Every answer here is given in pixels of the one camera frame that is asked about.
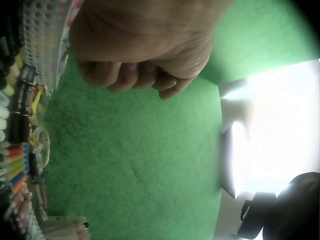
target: white perforated basket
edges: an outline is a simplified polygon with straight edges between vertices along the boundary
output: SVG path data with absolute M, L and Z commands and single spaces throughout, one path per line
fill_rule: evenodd
M 59 83 L 62 36 L 73 0 L 26 0 L 23 8 L 25 63 L 37 68 L 48 92 Z

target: black bag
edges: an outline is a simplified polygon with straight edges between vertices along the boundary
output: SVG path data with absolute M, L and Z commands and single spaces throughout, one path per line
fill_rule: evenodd
M 308 172 L 295 177 L 277 198 L 256 193 L 244 204 L 238 236 L 254 239 L 263 226 L 263 240 L 318 240 L 319 182 L 319 173 Z

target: fist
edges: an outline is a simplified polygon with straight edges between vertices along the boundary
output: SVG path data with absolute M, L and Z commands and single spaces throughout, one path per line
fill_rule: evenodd
M 208 62 L 230 0 L 85 0 L 69 32 L 80 74 L 111 92 L 183 91 Z

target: bright light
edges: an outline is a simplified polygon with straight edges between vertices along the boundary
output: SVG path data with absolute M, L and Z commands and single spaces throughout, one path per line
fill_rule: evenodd
M 232 173 L 234 178 L 234 185 L 236 190 L 236 197 L 241 191 L 243 186 L 243 173 L 248 167 L 246 164 L 247 158 L 247 139 L 245 136 L 245 130 L 242 124 L 233 123 L 232 127 Z
M 247 97 L 253 102 L 248 132 L 240 123 L 232 126 L 236 196 L 279 195 L 295 176 L 319 169 L 313 168 L 319 159 L 319 71 L 305 63 L 274 69 L 249 77 L 246 87 L 224 98 Z

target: green carpet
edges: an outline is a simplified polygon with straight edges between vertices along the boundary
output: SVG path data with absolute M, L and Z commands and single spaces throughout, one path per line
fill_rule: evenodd
M 111 94 L 84 83 L 70 56 L 45 125 L 52 215 L 85 215 L 92 240 L 209 240 L 218 186 L 218 88 L 258 71 L 316 59 L 316 41 L 282 0 L 236 1 L 205 70 L 179 96 Z

